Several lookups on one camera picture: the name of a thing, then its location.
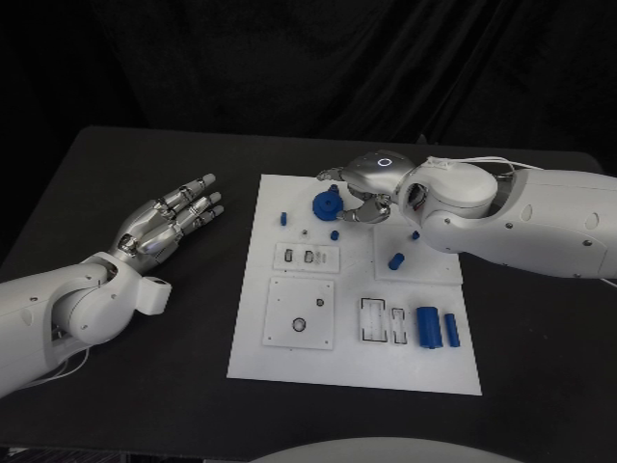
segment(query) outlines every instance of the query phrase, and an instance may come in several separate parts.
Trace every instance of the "robotic hand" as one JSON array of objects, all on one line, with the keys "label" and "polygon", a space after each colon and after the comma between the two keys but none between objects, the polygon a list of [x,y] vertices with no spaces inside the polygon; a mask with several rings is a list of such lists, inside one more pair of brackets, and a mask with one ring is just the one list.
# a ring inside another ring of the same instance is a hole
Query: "robotic hand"
[{"label": "robotic hand", "polygon": [[[473,163],[509,164],[495,176]],[[525,167],[517,170],[514,165]],[[416,167],[380,150],[319,180],[342,180],[362,207],[349,222],[380,223],[391,203],[442,252],[468,252],[524,270],[569,278],[617,278],[617,178],[546,171],[501,157],[439,159]]]},{"label": "robotic hand", "polygon": [[136,310],[163,312],[172,286],[142,274],[223,213],[214,206],[221,195],[201,198],[214,181],[207,175],[149,201],[126,220],[109,254],[0,284],[0,397],[112,340]]}]

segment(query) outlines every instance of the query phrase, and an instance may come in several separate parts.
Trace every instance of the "small blue piece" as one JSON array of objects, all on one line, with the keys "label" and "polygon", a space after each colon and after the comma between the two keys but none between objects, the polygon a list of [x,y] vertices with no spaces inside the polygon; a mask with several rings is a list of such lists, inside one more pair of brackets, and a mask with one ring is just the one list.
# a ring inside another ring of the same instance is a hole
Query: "small blue piece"
[{"label": "small blue piece", "polygon": [[400,266],[403,265],[403,262],[406,260],[406,256],[403,253],[397,253],[396,256],[393,257],[393,260],[388,263],[388,267],[391,270],[398,270]]},{"label": "small blue piece", "polygon": [[459,347],[459,332],[458,332],[458,320],[455,319],[455,313],[445,315],[445,328],[447,330],[447,339],[450,340],[450,347]]},{"label": "small blue piece", "polygon": [[344,200],[339,195],[339,187],[334,185],[328,191],[319,193],[313,200],[313,213],[326,222],[336,220],[336,214],[344,210]]},{"label": "small blue piece", "polygon": [[439,309],[436,307],[420,307],[417,309],[417,329],[420,330],[420,345],[423,347],[436,349],[445,346]]}]

